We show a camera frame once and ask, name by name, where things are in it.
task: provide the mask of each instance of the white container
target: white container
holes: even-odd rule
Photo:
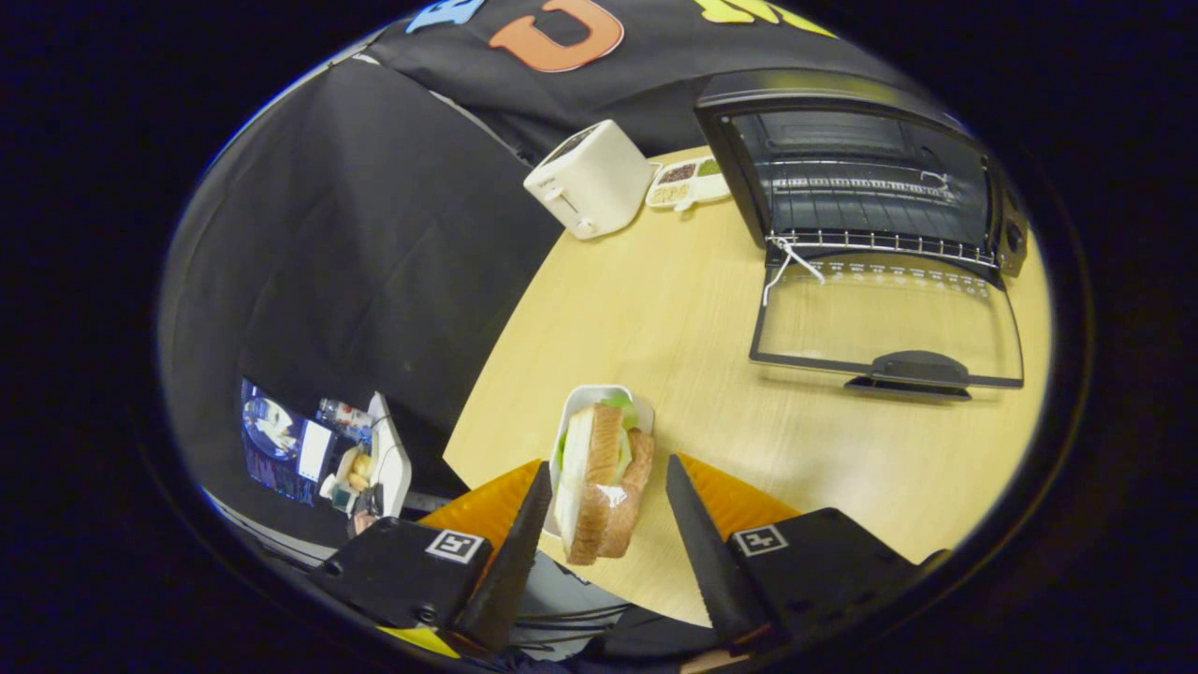
[[[562,466],[557,463],[557,442],[565,433],[565,429],[569,426],[574,413],[587,406],[601,402],[604,399],[618,395],[628,396],[628,400],[633,401],[633,409],[641,418],[636,427],[645,433],[653,433],[653,408],[643,400],[637,400],[633,396],[633,393],[628,389],[615,384],[604,384],[579,387],[574,391],[570,391],[569,397],[565,399],[565,406],[562,408],[562,421],[557,425],[557,435],[553,436],[553,448],[549,451],[549,482],[553,487],[553,498],[549,502],[549,512],[545,516],[545,524],[541,527],[541,530],[555,539],[562,538],[561,532],[557,530],[557,520],[553,518],[553,506],[557,503],[557,480],[562,475]]]
[[[577,238],[628,226],[653,180],[653,165],[616,122],[604,120],[557,146],[524,186]]]
[[[715,157],[708,154],[664,166],[653,177],[653,184],[645,194],[645,204],[654,208],[673,208],[676,212],[682,212],[695,204],[718,201],[727,196],[731,190],[724,180],[724,174],[698,175],[700,168],[706,162],[714,160]],[[691,172],[688,177],[665,181],[664,178],[674,169],[689,169]]]

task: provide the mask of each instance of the monitor screen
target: monitor screen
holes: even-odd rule
[[[333,430],[300,417],[249,381],[241,385],[241,437],[249,476],[309,505],[339,454]]]

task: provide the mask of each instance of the toaster oven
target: toaster oven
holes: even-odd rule
[[[750,358],[852,388],[1019,388],[1004,277],[1028,219],[997,159],[930,96],[859,75],[714,77],[696,115],[766,280]]]

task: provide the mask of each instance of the wooden table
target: wooden table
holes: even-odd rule
[[[912,561],[956,546],[999,498],[1040,414],[1051,315],[1035,241],[1009,283],[1024,388],[975,388],[968,403],[869,397],[842,389],[847,375],[751,363],[763,260],[732,199],[686,213],[642,207],[598,239],[563,233],[483,369],[446,461],[478,486],[550,456],[575,387],[622,384],[645,397],[658,455],[631,546],[571,570],[696,625],[710,623],[665,494],[674,451],[801,512],[837,508]],[[543,535],[540,549],[564,561],[559,541]]]

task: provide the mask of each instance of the oven door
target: oven door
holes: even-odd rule
[[[968,397],[1022,388],[1019,332],[1006,291],[948,261],[839,251],[767,267],[750,358],[860,376],[859,387]]]

